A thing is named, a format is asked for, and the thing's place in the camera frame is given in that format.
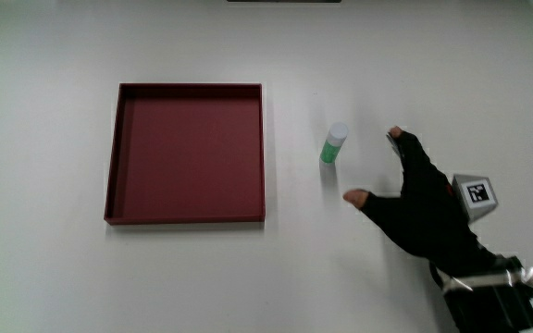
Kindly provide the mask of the person's right hand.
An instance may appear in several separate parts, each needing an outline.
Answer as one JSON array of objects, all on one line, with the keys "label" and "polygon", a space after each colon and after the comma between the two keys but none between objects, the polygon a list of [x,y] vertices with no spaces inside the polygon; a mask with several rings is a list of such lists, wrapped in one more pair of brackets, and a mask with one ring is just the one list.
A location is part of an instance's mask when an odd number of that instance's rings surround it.
[{"label": "person's right hand", "polygon": [[407,253],[444,273],[463,277],[495,265],[498,255],[482,246],[444,173],[432,165],[417,137],[397,126],[389,135],[403,167],[398,197],[355,189],[343,199],[374,222]]}]

